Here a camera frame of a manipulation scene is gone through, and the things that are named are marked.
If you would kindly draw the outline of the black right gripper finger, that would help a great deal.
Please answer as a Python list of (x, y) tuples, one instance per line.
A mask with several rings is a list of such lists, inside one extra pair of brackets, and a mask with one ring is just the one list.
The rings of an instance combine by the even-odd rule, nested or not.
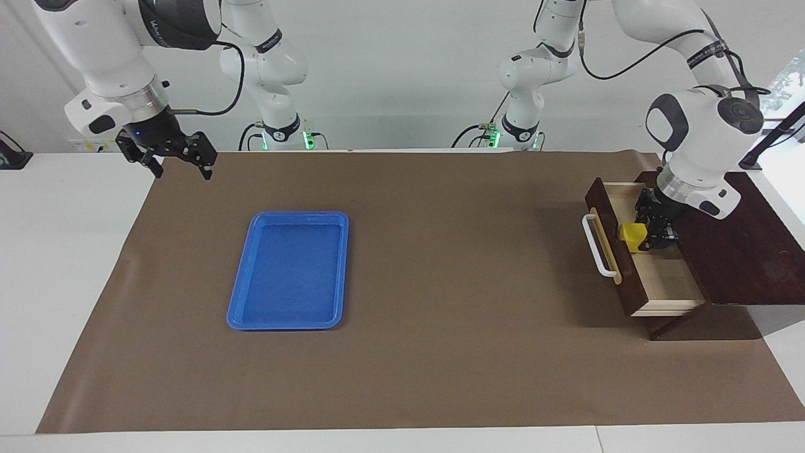
[(204, 132), (195, 132), (184, 137), (183, 161), (196, 166), (204, 180), (213, 176), (213, 166), (218, 158), (213, 144)]
[(144, 152), (137, 143), (130, 137), (117, 137), (117, 146), (119, 147), (123, 157), (129, 163), (141, 164), (152, 172), (155, 178), (161, 178), (163, 175), (163, 166), (155, 158), (150, 151)]

